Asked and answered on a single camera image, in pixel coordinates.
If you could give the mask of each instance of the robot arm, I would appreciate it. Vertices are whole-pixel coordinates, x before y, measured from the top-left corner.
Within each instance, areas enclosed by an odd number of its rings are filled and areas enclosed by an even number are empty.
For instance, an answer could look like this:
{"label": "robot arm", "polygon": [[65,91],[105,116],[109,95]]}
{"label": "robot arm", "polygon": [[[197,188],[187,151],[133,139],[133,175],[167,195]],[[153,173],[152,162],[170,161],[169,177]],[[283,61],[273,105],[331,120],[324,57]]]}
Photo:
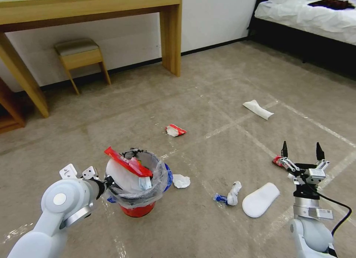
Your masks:
{"label": "robot arm", "polygon": [[112,183],[110,176],[100,181],[90,166],[77,178],[72,164],[60,170],[62,180],[52,184],[43,194],[42,215],[34,229],[22,236],[8,258],[60,257],[67,241],[67,228],[90,216],[95,201]]}
{"label": "robot arm", "polygon": [[324,170],[329,161],[325,160],[324,152],[317,143],[316,164],[293,163],[288,158],[287,144],[284,142],[280,164],[293,175],[296,191],[293,193],[294,219],[290,223],[290,231],[297,248],[298,258],[333,258],[337,257],[333,247],[331,232],[321,223],[320,219],[333,219],[331,210],[319,207],[320,197],[316,193],[318,184],[326,177]]}

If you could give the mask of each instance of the red snack wrapper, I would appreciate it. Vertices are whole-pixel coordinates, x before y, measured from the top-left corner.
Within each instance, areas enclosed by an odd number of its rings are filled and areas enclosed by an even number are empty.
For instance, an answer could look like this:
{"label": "red snack wrapper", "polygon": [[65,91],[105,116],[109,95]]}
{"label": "red snack wrapper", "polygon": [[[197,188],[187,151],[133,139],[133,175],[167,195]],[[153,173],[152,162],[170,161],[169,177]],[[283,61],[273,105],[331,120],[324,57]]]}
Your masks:
{"label": "red snack wrapper", "polygon": [[111,146],[107,148],[104,153],[113,158],[114,161],[125,167],[128,171],[139,177],[153,176],[153,173],[146,167],[142,166],[135,157],[132,157],[131,160],[128,160],[114,151]]}
{"label": "red snack wrapper", "polygon": [[280,167],[283,167],[283,165],[279,162],[279,159],[280,159],[280,158],[282,158],[282,156],[278,156],[278,155],[277,155],[277,156],[272,160],[272,162],[273,162],[274,164],[280,166]]}
{"label": "red snack wrapper", "polygon": [[166,127],[166,131],[167,131],[167,134],[168,135],[171,135],[171,136],[180,136],[182,134],[185,134],[186,131],[184,129],[181,129],[180,127],[174,125],[174,124],[169,124],[167,127]]}

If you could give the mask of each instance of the stool cushion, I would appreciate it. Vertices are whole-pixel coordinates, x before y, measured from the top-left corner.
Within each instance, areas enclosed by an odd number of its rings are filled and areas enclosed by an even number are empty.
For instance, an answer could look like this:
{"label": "stool cushion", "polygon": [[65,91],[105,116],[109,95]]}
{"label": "stool cushion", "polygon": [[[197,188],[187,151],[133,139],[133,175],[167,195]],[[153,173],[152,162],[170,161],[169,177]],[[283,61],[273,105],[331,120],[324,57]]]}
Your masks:
{"label": "stool cushion", "polygon": [[55,49],[60,56],[72,55],[98,48],[99,46],[91,39],[77,39],[55,44]]}

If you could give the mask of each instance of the desk leg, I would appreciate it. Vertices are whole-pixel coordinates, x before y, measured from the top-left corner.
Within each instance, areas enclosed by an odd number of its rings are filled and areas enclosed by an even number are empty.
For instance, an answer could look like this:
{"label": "desk leg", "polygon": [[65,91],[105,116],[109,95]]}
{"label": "desk leg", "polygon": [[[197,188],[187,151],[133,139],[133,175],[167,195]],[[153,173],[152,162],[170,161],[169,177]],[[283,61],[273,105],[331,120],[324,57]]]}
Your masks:
{"label": "desk leg", "polygon": [[48,117],[48,106],[43,92],[3,32],[0,32],[0,58],[22,88],[27,92],[41,114],[44,117]]}
{"label": "desk leg", "polygon": [[161,23],[162,65],[181,75],[182,5],[167,6],[159,13]]}

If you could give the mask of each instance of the trash can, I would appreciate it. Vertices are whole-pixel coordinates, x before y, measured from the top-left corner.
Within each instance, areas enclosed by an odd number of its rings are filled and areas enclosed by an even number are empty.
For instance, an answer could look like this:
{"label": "trash can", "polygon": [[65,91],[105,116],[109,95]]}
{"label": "trash can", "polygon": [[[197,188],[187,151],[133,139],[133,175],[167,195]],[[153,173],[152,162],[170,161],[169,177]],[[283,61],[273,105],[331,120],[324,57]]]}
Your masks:
{"label": "trash can", "polygon": [[[108,201],[111,203],[117,202],[120,205],[122,211],[130,217],[142,217],[148,214],[155,206],[155,202],[162,198],[163,192],[165,192],[171,185],[173,175],[168,165],[161,161],[152,152],[142,149],[131,149],[127,152],[121,153],[126,159],[135,157],[141,164],[148,168],[152,173],[151,179],[152,187],[139,192],[128,192],[122,188],[125,183],[125,179],[114,179],[114,184],[108,189]],[[106,172],[108,167],[115,166],[113,160],[109,160],[106,166]]]}

